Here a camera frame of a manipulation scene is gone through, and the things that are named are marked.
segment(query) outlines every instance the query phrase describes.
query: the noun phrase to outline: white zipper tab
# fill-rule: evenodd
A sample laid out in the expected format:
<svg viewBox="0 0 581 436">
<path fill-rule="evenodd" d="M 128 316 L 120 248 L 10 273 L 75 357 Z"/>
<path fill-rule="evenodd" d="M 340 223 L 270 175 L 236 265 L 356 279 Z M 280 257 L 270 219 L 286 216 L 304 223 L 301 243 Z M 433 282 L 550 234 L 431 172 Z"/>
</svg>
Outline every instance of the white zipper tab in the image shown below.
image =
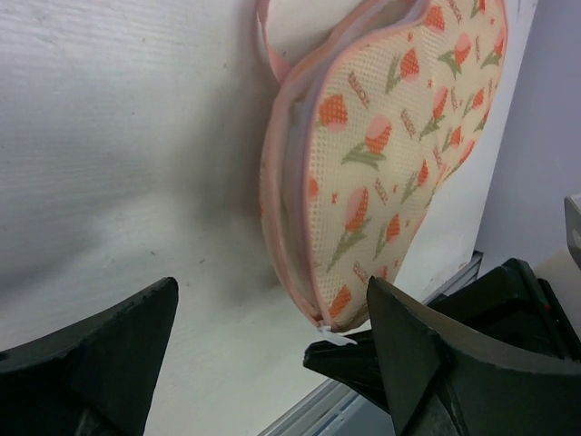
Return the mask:
<svg viewBox="0 0 581 436">
<path fill-rule="evenodd" d="M 329 325 L 320 325 L 319 327 L 317 327 L 317 330 L 322 335 L 325 341 L 330 342 L 339 347 L 343 347 L 348 344 L 357 345 L 357 341 L 354 341 L 351 338 L 345 336 L 341 336 L 338 333 L 333 333 L 330 330 Z"/>
</svg>

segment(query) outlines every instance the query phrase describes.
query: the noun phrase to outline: orange tulip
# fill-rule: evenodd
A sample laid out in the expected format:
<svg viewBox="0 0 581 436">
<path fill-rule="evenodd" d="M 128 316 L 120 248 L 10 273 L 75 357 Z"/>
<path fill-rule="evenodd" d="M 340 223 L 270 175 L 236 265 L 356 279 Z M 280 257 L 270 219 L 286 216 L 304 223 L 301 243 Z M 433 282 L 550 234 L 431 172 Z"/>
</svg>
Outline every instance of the orange tulip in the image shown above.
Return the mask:
<svg viewBox="0 0 581 436">
<path fill-rule="evenodd" d="M 462 141 L 462 127 L 458 127 L 450 136 L 450 147 L 458 148 Z"/>
<path fill-rule="evenodd" d="M 356 232 L 363 222 L 367 214 L 367 206 L 369 202 L 369 192 L 367 188 L 358 188 L 351 194 L 347 202 L 347 214 L 345 216 L 345 230 L 348 232 Z"/>
<path fill-rule="evenodd" d="M 472 100 L 472 109 L 478 109 L 484 103 L 484 88 L 480 88 L 480 90 L 474 96 L 474 100 Z"/>
<path fill-rule="evenodd" d="M 462 157 L 460 157 L 461 164 L 463 164 L 468 159 L 468 157 L 472 153 L 472 150 L 474 149 L 475 144 L 476 144 L 476 141 L 474 141 L 473 139 L 468 141 L 468 144 L 466 145 L 466 149 L 464 150 L 464 153 L 462 153 Z"/>
<path fill-rule="evenodd" d="M 419 63 L 415 48 L 412 48 L 403 56 L 401 65 L 399 66 L 399 72 L 401 78 L 407 82 L 413 82 L 418 78 Z"/>
<path fill-rule="evenodd" d="M 337 316 L 339 316 L 350 302 L 351 302 L 351 291 L 347 287 L 347 285 L 344 285 L 340 289 L 339 293 L 335 296 L 333 304 L 329 308 L 330 317 L 336 318 Z"/>
<path fill-rule="evenodd" d="M 372 153 L 379 154 L 388 144 L 391 135 L 391 122 L 384 115 L 373 118 L 365 133 L 365 144 Z"/>
<path fill-rule="evenodd" d="M 436 34 L 442 34 L 446 30 L 442 6 L 431 6 L 426 15 L 426 26 Z"/>
<path fill-rule="evenodd" d="M 470 53 L 470 48 L 472 48 L 472 45 L 468 34 L 464 33 L 460 35 L 456 42 L 456 47 L 454 48 L 454 57 L 458 65 L 464 64 L 464 61 L 466 61 L 466 58 Z"/>
<path fill-rule="evenodd" d="M 497 55 L 502 56 L 505 48 L 505 28 L 501 27 L 498 32 L 497 41 L 494 44 L 494 51 Z"/>
<path fill-rule="evenodd" d="M 319 106 L 320 123 L 331 131 L 340 132 L 347 126 L 349 115 L 342 94 L 334 94 Z"/>
<path fill-rule="evenodd" d="M 385 232 L 385 242 L 390 243 L 394 239 L 399 236 L 400 228 L 399 228 L 399 215 L 396 214 L 391 218 L 389 221 L 388 228 Z"/>
<path fill-rule="evenodd" d="M 315 179 L 312 175 L 309 176 L 309 200 L 314 200 L 319 195 L 319 184 L 317 183 L 317 179 Z"/>
<path fill-rule="evenodd" d="M 421 187 L 426 184 L 428 180 L 429 170 L 428 170 L 428 163 L 424 160 L 424 163 L 421 165 L 421 170 L 418 173 L 418 186 Z"/>
<path fill-rule="evenodd" d="M 439 117 L 444 113 L 447 98 L 448 89 L 446 86 L 442 86 L 438 89 L 436 95 L 434 96 L 434 109 L 432 110 L 432 116 L 434 117 L 434 120 L 438 120 Z"/>
</svg>

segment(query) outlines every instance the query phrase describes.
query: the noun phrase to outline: mesh laundry bag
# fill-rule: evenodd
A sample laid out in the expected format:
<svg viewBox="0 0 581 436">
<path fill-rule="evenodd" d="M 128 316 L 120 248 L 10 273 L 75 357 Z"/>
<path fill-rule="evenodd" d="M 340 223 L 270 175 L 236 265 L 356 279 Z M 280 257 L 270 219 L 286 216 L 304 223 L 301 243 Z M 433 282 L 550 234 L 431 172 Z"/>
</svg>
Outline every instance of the mesh laundry bag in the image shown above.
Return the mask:
<svg viewBox="0 0 581 436">
<path fill-rule="evenodd" d="M 504 3 L 368 0 L 292 68 L 266 45 L 281 89 L 261 161 L 265 240 L 300 310 L 350 330 L 369 318 L 369 277 L 395 280 L 434 193 L 478 143 Z"/>
</svg>

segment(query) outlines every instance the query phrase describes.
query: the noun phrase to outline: black plastic part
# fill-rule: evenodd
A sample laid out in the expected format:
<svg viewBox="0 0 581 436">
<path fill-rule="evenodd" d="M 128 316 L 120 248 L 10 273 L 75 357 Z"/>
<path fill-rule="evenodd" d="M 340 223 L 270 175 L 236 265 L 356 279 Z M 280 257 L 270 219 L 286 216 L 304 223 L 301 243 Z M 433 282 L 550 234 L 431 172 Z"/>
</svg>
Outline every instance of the black plastic part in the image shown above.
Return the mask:
<svg viewBox="0 0 581 436">
<path fill-rule="evenodd" d="M 142 435 L 177 302 L 177 282 L 163 279 L 0 353 L 0 434 Z"/>
<path fill-rule="evenodd" d="M 571 257 L 581 269 L 581 247 L 576 240 L 581 233 L 581 211 L 577 203 L 578 201 L 573 197 L 565 198 L 566 244 Z"/>
<path fill-rule="evenodd" d="M 433 300 L 428 307 L 522 350 L 580 361 L 581 342 L 550 285 L 538 280 L 522 261 L 511 259 L 451 296 Z M 389 412 L 373 331 L 348 336 L 358 345 L 338 347 L 328 342 L 313 343 L 305 352 L 304 366 L 343 382 Z M 445 348 L 438 348 L 437 339 L 429 346 L 424 343 L 423 347 L 417 347 L 414 342 L 426 342 L 428 339 L 423 335 L 422 339 L 400 339 L 403 343 L 391 354 L 398 356 L 394 361 L 407 368 L 421 366 L 412 371 L 418 383 L 412 387 L 407 385 L 402 393 L 411 401 L 407 415 L 412 419 L 413 404 L 425 400 L 421 392 L 426 391 L 436 374 L 446 371 L 451 363 Z M 442 406 L 451 407 L 451 400 L 442 400 Z"/>
<path fill-rule="evenodd" d="M 581 364 L 492 339 L 382 280 L 369 281 L 368 304 L 398 435 L 424 434 L 424 421 L 449 424 L 436 434 L 581 434 Z M 442 354 L 451 364 L 434 373 Z"/>
</svg>

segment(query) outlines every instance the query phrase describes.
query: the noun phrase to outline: white surface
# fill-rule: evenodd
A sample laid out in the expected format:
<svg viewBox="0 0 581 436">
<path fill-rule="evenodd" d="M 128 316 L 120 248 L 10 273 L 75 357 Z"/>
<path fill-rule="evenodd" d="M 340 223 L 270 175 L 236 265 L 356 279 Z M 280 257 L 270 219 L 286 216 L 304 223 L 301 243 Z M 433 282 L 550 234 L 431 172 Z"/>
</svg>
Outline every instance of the white surface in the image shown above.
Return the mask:
<svg viewBox="0 0 581 436">
<path fill-rule="evenodd" d="M 563 201 L 581 192 L 580 15 L 578 0 L 538 3 L 478 236 L 483 273 L 566 245 Z"/>
<path fill-rule="evenodd" d="M 293 57 L 356 1 L 280 0 L 273 41 Z M 489 125 L 399 275 L 420 299 L 472 253 L 529 26 L 507 3 Z M 246 0 L 0 5 L 0 350 L 175 276 L 148 435 L 256 434 L 322 381 L 258 224 L 274 87 L 252 21 Z"/>
</svg>

